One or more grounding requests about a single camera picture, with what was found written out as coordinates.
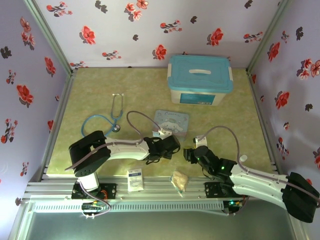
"plastic bag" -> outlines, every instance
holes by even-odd
[[[183,193],[186,191],[188,184],[188,176],[175,170],[170,177],[170,181],[180,196],[183,197]]]

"stethoscope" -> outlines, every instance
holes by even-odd
[[[106,134],[104,134],[104,136],[108,136],[111,132],[117,133],[120,131],[120,126],[117,124],[117,121],[120,120],[120,118],[122,117],[123,113],[124,113],[124,94],[123,93],[113,93],[113,100],[112,100],[112,107],[111,107],[111,113],[110,113],[110,117],[112,118],[113,122],[111,122],[107,117],[100,115],[100,114],[95,114],[92,116],[89,116],[82,124],[81,126],[81,134],[83,137],[85,137],[85,133],[84,133],[84,128],[86,123],[90,120],[93,119],[95,117],[99,117],[99,118],[103,118],[105,120],[107,120],[112,127],[106,132]],[[114,106],[115,106],[115,99],[117,96],[121,96],[121,110],[120,110],[120,114],[118,116],[114,115]]]

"aluminum frame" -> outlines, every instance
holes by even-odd
[[[52,134],[49,138],[47,147],[45,149],[45,154],[43,156],[43,161],[41,168],[37,171],[35,177],[32,179],[32,182],[26,187],[24,196],[22,198],[22,203],[19,207],[18,213],[16,215],[16,219],[14,221],[14,225],[9,236],[10,240],[22,240],[27,237],[28,229],[30,223],[33,218],[33,214],[37,208],[37,203],[70,203],[70,204],[79,204],[79,200],[71,199],[71,192],[74,183],[76,182],[76,178],[71,175],[64,175],[63,177],[50,177],[46,175],[50,158],[52,156],[53,148],[58,136],[59,128],[62,123],[63,115],[68,103],[68,98],[71,92],[71,88],[73,85],[73,81],[76,77],[77,71],[73,71],[71,74],[70,66],[64,56],[59,44],[57,43],[55,37],[53,36],[48,24],[46,23],[44,17],[42,16],[39,8],[34,0],[24,0],[27,7],[31,11],[32,15],[35,17],[38,22],[42,32],[44,33],[46,39],[50,43],[52,49],[58,56],[60,62],[62,63],[64,69],[69,74],[69,77],[66,80],[63,97],[60,100],[60,104],[57,110],[57,115],[55,117],[55,127],[52,130]],[[254,54],[250,65],[249,70],[251,70],[254,64],[257,62],[259,56],[261,55],[261,50],[264,48],[264,45],[268,41],[268,38],[272,34],[273,29],[278,24],[279,19],[283,15],[282,13],[288,7],[289,3],[292,0],[284,0],[281,2],[276,15],[274,16],[272,22],[270,23],[267,33],[263,38],[263,41],[260,43],[256,53]],[[248,78],[251,78],[250,71],[247,71]],[[274,171],[278,171],[280,174],[282,173],[281,165],[277,161],[275,157],[275,153],[277,150],[271,144],[270,139],[270,129],[268,128],[268,124],[263,117],[262,111],[258,104],[257,96],[253,91],[252,81],[249,81],[251,93],[253,96],[253,101],[256,107],[257,115],[261,124],[262,133],[265,139],[265,144],[268,150],[268,154],[270,156],[271,165],[273,166]],[[113,203],[150,203],[150,202],[161,202],[161,203],[189,203],[189,202],[197,202],[201,204],[206,203],[220,203],[222,200],[230,200],[229,198],[206,198],[204,192],[204,183],[208,182],[208,179],[205,177],[192,177],[188,183],[187,191],[185,192],[183,198],[181,198],[177,191],[172,188],[172,184],[170,183],[167,177],[144,177],[144,191],[142,192],[128,192],[127,186],[127,178],[125,177],[109,177],[109,178],[101,178],[99,181],[101,183],[117,183],[117,195],[115,200],[111,200]],[[294,230],[296,239],[299,240],[309,240],[308,232],[306,229],[306,225],[289,216],[288,219],[291,220],[292,228]]]

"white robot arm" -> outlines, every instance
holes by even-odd
[[[225,198],[228,194],[252,196],[280,206],[303,222],[312,223],[320,194],[301,175],[295,172],[290,176],[270,174],[244,167],[239,161],[218,158],[208,149],[206,137],[197,136],[193,141],[196,148],[184,149],[184,158],[191,164],[199,164],[219,180],[219,189],[226,193]]]
[[[99,187],[97,169],[106,161],[114,159],[145,160],[157,163],[161,158],[171,159],[180,150],[180,143],[170,131],[160,129],[159,137],[142,140],[119,140],[105,137],[102,131],[94,131],[69,147],[74,175],[85,190]]]

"medicine box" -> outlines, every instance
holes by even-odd
[[[217,106],[234,87],[229,60],[216,56],[172,56],[167,82],[174,104]]]

